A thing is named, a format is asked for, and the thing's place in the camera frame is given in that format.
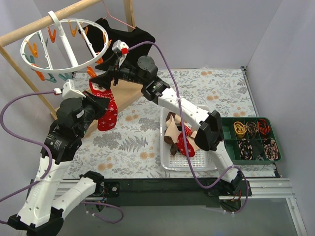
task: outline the floral tablecloth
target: floral tablecloth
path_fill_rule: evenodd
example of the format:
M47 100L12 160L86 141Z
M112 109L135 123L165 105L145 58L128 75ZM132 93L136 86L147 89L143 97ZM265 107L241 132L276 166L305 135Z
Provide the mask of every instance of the floral tablecloth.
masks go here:
M182 97L194 104L216 109L223 117L254 117L255 111L241 70L173 70ZM173 85L167 70L158 75ZM79 90L88 88L89 76L76 75ZM88 170L105 178L191 177L190 172L167 171L160 165L159 117L161 107L141 97L119 113L114 129L95 131L67 169L64 179L79 178ZM242 166L248 177L274 177L274 165ZM198 172L200 177L217 177L217 171Z

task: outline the black garment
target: black garment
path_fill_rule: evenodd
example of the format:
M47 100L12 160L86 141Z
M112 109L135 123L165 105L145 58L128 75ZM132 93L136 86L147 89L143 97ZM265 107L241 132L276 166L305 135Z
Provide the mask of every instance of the black garment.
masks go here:
M118 39L125 42L129 47L132 47L144 41L150 41L150 42L156 41L156 39L152 35L150 35L148 32L138 27L136 27L136 29L134 29L132 32L126 32L126 31L110 28L108 25L108 21L103 18L98 19L96 23L101 25L106 30L109 40L112 40L111 45L109 46L109 48L107 49L107 51L102 57L104 60L104 63L97 65L96 69L107 70L108 66L115 64L116 55L114 55L114 52L112 51L112 45ZM98 28L92 25L88 25L88 27L89 29L87 32L87 37L90 43L92 44L94 51L95 52L102 51L104 47L102 32ZM133 66L136 66L139 57L147 56L150 48L151 48L151 44L142 45L130 51L127 54L126 60L128 60Z

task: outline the green tray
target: green tray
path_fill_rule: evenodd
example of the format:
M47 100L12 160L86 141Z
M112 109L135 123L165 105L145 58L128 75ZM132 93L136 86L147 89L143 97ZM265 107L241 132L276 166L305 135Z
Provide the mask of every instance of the green tray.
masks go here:
M278 146L278 151L279 151L279 157L277 160L270 161L266 158L265 153L263 153L261 156L264 158L263 161L256 161L256 160L242 160L240 156L240 149L238 147L238 143L241 139L237 138L235 130L234 130L234 122L240 121L243 124L246 124L246 122L252 121L257 123L257 120L259 119L264 119L266 120L267 124L270 126L270 132L266 136L261 136L260 132L257 132L255 138L258 140L258 142L261 142L263 145L263 140L266 138L273 138ZM226 117L222 118L222 125L223 125L223 135L224 135L224 144L225 148L227 150L227 153L229 154L233 164L235 165L269 165L275 162L278 162L281 160L281 154L280 154L280 147L279 143L275 137L275 134L273 132L273 128L271 126L270 120L265 118L265 117L247 117L247 118L235 118L235 117ZM246 132L245 136L243 139L248 139L248 134Z

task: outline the red sock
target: red sock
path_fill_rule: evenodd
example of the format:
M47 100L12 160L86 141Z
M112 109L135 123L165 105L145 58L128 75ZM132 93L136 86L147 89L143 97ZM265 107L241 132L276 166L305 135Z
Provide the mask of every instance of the red sock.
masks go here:
M118 110L112 91L106 90L103 87L92 83L91 81L89 81L89 84L93 95L95 95L96 97L110 98L108 111L103 117L98 119L98 130L106 131L114 128L117 122Z

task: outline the white circular drying rack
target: white circular drying rack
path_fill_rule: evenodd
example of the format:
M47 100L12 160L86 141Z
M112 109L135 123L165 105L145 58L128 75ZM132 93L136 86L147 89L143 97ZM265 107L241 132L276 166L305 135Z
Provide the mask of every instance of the white circular drying rack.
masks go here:
M48 12L48 14L50 15L50 17L53 19L53 21L55 22L54 23L54 26L56 27L57 29L57 34L59 35L59 37L61 38L62 40L62 43L63 43L63 46L65 48L65 51L69 57L69 60L70 60L70 63L71 63L71 66L72 67L69 67L69 68L62 68L62 69L54 69L53 68L53 65L52 65L52 62L50 60L50 57L49 57L49 53L48 53L48 50L47 50L47 46L46 46L46 43L44 41L44 37L43 37L43 34L42 34L42 30L39 30L33 34L30 34L29 36L27 36L24 40L23 40L23 43L21 45L21 50L20 50L20 53L21 53L21 57L23 58L23 60L25 61L25 63L31 67L33 70L35 71L40 71L40 72L43 72L43 73L50 73L50 74L54 74L54 73L68 73L68 72L74 72L74 71L77 71L77 70L81 70L89 65L91 65L92 63L96 62L97 60L99 60L103 55L104 53L106 52L107 48L108 48L108 43L109 43L109 39L108 39L108 34L106 32L106 30L100 26L99 24L95 23L95 22L92 22L92 21L88 21L88 20L83 20L83 19L63 19L61 21L58 20L58 18L56 17L55 13L53 11L50 11ZM92 53L92 56L93 58L83 64L78 64L77 62L77 59L73 53L73 50L70 46L70 43L68 41L68 38L63 30L63 27L62 27L62 24L61 23L68 23L68 22L75 22L80 31L81 31L81 34L89 48L89 50L91 51ZM89 25L92 25L98 29L100 29L103 33L103 36L105 38L104 40L104 47L102 49L101 52L99 53L96 53L92 47L92 44L90 43L88 37L86 36L84 30L82 29L82 26L81 24L82 23L87 23ZM47 62L48 62L48 67L46 68L41 68L41 67L38 67L34 64L32 64L31 62L29 62L26 58L26 53L25 53L25 48L26 46L28 46L27 42L30 41L30 39L33 37L33 36L39 36L40 37L40 42L41 42L41 45L44 49L44 52L45 52L45 58L47 59Z

